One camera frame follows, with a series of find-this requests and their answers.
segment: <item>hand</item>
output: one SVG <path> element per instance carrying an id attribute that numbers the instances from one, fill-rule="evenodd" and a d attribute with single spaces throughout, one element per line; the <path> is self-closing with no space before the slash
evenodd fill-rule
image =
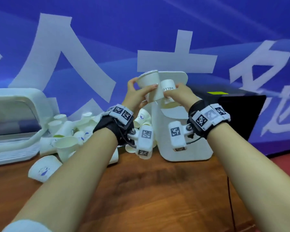
<path id="1" fill-rule="evenodd" d="M 177 84 L 176 89 L 166 90 L 163 93 L 165 97 L 171 97 L 174 101 L 182 105 L 187 112 L 189 112 L 189 109 L 193 104 L 201 100 L 188 86 L 182 83 Z"/>
<path id="2" fill-rule="evenodd" d="M 158 84 L 149 85 L 143 89 L 136 90 L 134 84 L 138 77 L 128 81 L 128 91 L 122 105 L 133 111 L 133 116 L 136 118 L 141 108 L 148 102 L 145 100 L 145 95 L 158 87 Z"/>

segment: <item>blue backdrop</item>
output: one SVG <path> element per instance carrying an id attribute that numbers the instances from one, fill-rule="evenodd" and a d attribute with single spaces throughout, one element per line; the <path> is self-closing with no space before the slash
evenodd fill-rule
<path id="1" fill-rule="evenodd" d="M 290 149 L 290 0 L 0 0 L 0 88 L 41 89 L 73 119 L 154 69 L 266 94 L 249 141 Z"/>

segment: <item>wooden table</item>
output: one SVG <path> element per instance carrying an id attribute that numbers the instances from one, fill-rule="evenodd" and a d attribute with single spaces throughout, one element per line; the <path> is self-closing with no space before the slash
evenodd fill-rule
<path id="1" fill-rule="evenodd" d="M 208 161 L 168 162 L 155 148 L 150 160 L 119 150 L 93 195 L 79 231 L 233 231 L 227 176 L 213 156 Z M 0 166 L 0 231 L 41 183 L 27 177 L 38 159 Z M 254 221 L 234 188 L 237 231 L 254 231 Z"/>

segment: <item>forearm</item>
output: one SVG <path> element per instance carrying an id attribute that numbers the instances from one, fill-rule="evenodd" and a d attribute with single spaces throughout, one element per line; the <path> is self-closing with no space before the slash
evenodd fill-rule
<path id="1" fill-rule="evenodd" d="M 109 129 L 95 132 L 35 192 L 14 221 L 34 220 L 53 232 L 76 231 L 116 147 L 117 139 Z"/>
<path id="2" fill-rule="evenodd" d="M 290 231 L 290 177 L 222 123 L 207 141 L 262 232 Z"/>

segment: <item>screw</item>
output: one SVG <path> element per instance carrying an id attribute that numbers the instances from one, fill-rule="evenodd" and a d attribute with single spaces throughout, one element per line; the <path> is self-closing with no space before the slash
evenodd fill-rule
<path id="1" fill-rule="evenodd" d="M 131 134 L 131 135 L 134 135 L 134 134 L 136 134 L 136 131 L 135 131 L 135 129 L 131 129 L 131 130 L 129 131 L 129 134 Z"/>
<path id="2" fill-rule="evenodd" d="M 192 126 L 191 125 L 187 125 L 186 126 L 186 130 L 191 131 L 192 130 Z"/>

